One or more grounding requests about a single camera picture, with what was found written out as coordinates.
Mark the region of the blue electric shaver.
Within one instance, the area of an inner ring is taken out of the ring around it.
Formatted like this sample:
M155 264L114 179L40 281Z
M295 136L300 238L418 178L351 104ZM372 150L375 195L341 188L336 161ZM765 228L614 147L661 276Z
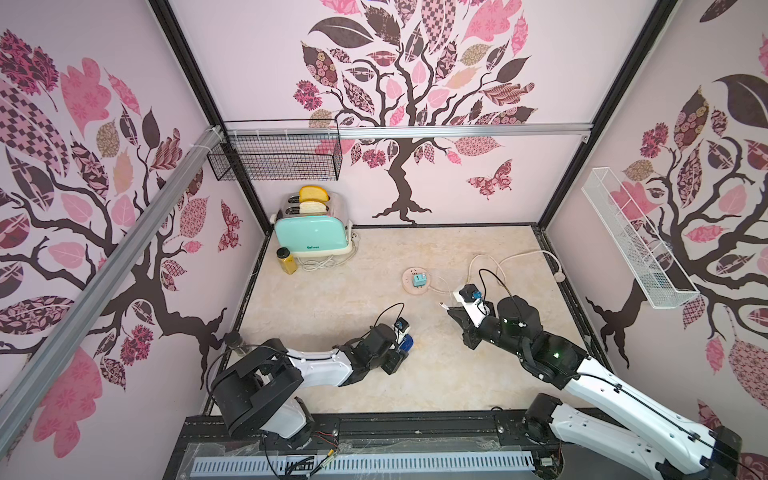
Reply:
M409 353L414 346L414 339L410 334L406 334L403 340L400 342L398 349L402 352Z

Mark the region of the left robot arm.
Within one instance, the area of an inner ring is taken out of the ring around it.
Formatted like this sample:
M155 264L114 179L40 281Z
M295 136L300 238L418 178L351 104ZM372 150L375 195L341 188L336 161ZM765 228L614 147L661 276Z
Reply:
M210 393L229 436L244 440L271 433L293 448L306 444L316 432L315 421L296 392L354 385L376 369L394 374L413 345L409 330L399 317L327 352L289 349L277 338L249 345L239 333L227 334L226 346L240 358L216 376Z

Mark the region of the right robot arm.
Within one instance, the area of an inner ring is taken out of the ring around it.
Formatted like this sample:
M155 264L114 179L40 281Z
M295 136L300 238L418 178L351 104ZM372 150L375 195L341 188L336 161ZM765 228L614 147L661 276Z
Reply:
M648 479L735 479L750 471L738 434L681 416L619 379L583 348L546 331L538 310L521 297L492 303L472 284L452 295L456 303L446 311L467 347L487 342L509 352L534 378L611 418L540 393L523 420L530 440L576 444Z

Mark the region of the pink round power strip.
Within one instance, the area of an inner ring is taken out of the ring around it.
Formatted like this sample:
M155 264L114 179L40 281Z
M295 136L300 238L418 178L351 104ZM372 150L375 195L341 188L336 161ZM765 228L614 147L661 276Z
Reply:
M401 280L403 289L409 295L423 295L430 290L431 279L427 270L422 267L407 268L403 272Z

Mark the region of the yellow bottle black cap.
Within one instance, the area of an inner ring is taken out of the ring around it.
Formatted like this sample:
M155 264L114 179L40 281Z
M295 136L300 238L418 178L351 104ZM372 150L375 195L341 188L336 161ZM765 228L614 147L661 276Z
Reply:
M288 248L278 248L276 251L276 257L284 273L293 275L297 272L298 263Z

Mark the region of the mint green toaster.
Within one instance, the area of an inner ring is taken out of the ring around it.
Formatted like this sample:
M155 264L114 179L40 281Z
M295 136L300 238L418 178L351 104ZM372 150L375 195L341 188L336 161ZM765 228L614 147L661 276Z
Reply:
M328 211L324 215L301 215L298 192L286 197L271 217L279 245L288 248L294 257L341 256L351 252L352 221L345 199L328 193Z

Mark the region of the pale toast slice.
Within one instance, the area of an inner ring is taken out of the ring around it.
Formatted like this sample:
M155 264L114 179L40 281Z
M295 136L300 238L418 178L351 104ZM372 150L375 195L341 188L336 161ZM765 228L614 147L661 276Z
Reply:
M308 200L299 204L299 213L301 215L324 215L328 211L328 206L321 201Z

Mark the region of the yellow toast slice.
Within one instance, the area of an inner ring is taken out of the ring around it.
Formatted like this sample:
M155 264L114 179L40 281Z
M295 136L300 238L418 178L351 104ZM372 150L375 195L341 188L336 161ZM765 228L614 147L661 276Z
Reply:
M299 202L320 202L325 203L330 199L327 190L316 185L306 185L299 190Z

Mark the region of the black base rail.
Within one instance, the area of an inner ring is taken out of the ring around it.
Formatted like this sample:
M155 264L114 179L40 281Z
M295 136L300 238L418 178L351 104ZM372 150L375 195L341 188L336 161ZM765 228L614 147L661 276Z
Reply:
M191 479L198 457L328 455L351 453L529 452L532 472L321 475L314 479L647 479L576 444L536 443L524 429L525 412L495 408L463 412L317 414L317 430L292 449L274 434L235 440L219 416L185 420L164 473Z

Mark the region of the back aluminium frame bar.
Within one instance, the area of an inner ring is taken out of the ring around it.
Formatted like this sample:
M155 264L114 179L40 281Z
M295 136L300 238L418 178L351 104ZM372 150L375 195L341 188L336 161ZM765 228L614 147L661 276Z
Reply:
M395 127L350 127L350 128L228 128L232 136L255 135L265 137L332 135L340 139L387 139L387 138L460 138L460 137L511 137L511 136L589 136L589 123L534 123L518 125L464 125L464 126L395 126Z

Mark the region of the aluminium frame bar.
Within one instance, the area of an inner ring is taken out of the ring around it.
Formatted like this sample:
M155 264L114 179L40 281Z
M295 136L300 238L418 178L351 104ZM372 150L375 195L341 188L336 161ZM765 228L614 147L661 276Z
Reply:
M460 137L511 137L511 136L589 136L589 123L534 123L518 125L464 125L464 126L395 126L395 127L350 127L350 128L228 128L232 136L255 135L265 137L332 135L340 139L387 139L387 138L460 138Z
M188 184L203 167L207 151L223 139L222 127L211 126L191 145L166 185L10 384L1 399L2 455L7 454L26 421L33 416Z

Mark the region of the left aluminium frame bar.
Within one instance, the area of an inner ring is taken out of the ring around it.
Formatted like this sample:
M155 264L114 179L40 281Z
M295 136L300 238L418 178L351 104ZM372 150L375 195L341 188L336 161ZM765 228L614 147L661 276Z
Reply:
M207 151L223 139L222 127L211 126L191 145L166 185L10 384L1 399L2 455L7 454L26 421L33 416L188 184L203 167Z

